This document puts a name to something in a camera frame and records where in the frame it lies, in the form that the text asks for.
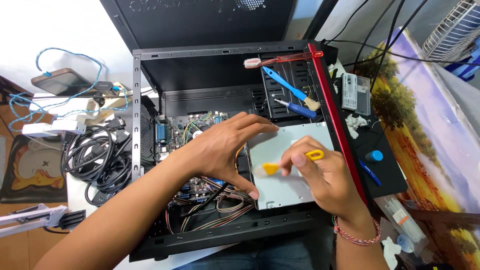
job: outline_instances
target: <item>bracelet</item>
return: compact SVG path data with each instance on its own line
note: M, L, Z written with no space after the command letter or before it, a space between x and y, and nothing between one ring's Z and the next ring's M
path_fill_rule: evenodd
M356 244L356 245L373 245L375 243L378 243L378 241L380 240L380 234L382 232L382 230L380 229L380 225L378 224L377 221L375 221L373 218L373 224L375 224L375 229L377 230L377 236L374 238L374 239L371 239L371 240L360 240L360 239L357 239L357 238L354 238L352 237L350 234L346 233L344 230L342 230L339 226L338 226L338 217L337 216L332 216L332 222L333 222L333 225L334 225L334 233L337 233L339 235L341 235L343 238L349 240L350 242Z

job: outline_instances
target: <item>blue bottle cap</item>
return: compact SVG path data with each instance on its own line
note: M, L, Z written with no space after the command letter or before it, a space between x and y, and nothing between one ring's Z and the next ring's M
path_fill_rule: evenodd
M370 152L370 159L373 161L381 161L384 159L384 155L380 151L375 150Z

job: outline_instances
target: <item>blue screwdriver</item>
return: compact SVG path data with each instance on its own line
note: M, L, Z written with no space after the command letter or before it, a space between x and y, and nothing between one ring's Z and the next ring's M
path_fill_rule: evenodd
M288 102L288 103L287 103L287 102L281 101L281 100L279 100L279 99L274 99L274 100L275 100L276 102L278 102L278 103L286 106L287 109L290 109L290 110L292 110L292 111L294 111L294 112L296 112L296 113L298 113L298 114L301 114L301 115L303 115L303 116L306 116L306 117L308 117L308 118L310 118L310 119L313 119L313 118L315 118L315 117L317 116L317 114L316 114L314 111L309 110L309 109L307 109L307 108L305 108L305 107L302 107L302 106L300 106L300 105L293 104L293 103L291 103L291 102Z

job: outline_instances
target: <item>crumpled tissue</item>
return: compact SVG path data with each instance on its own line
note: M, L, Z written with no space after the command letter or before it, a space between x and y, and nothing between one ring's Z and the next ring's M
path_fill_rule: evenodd
M359 126L367 125L367 120L363 119L361 116L357 118L353 117L353 114L350 114L347 118L345 118L347 122L348 131L350 132L350 136L356 139L359 134L356 132Z
M387 262L390 270L394 270L396 265L398 264L395 258L395 254L400 254L400 252L402 251L402 247L393 243L390 237L387 237L387 239L383 240L382 244L384 245L385 261Z

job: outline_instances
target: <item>painting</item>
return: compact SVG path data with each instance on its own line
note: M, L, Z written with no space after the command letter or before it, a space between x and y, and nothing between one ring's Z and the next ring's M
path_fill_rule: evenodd
M1 203L66 202L60 138L15 137L0 190Z
M390 52L425 57L408 31ZM379 64L380 58L359 64L355 73L373 78ZM371 103L407 178L398 199L421 210L480 214L480 139L432 64L387 54ZM480 230L458 222L448 237L460 245L466 265L480 269Z

